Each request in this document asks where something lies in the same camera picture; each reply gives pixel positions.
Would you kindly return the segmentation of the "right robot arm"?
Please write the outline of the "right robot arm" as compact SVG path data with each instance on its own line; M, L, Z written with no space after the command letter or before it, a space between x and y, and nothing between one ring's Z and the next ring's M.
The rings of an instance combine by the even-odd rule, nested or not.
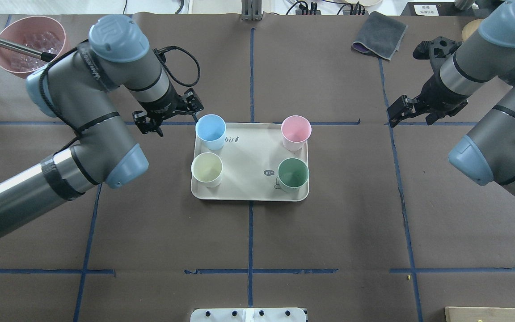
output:
M418 96L403 95L388 107L389 126L422 114L429 125L452 117L482 86L501 80L507 92L447 158L476 184L494 182L515 197L515 0L503 1L465 41L423 41L414 57L429 60L433 75Z

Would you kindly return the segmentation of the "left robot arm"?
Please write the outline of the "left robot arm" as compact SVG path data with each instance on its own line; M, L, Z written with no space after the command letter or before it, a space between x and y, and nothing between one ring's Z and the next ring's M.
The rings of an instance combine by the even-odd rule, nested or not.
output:
M142 134L163 136L164 120L203 105L193 85L184 94L165 64L172 46L153 49L129 16L110 14L90 27L88 39L31 74L27 93L41 112L59 118L74 139L36 165L0 183L0 238L79 198L101 183L121 187L149 163L108 93L124 86L141 105L133 112Z

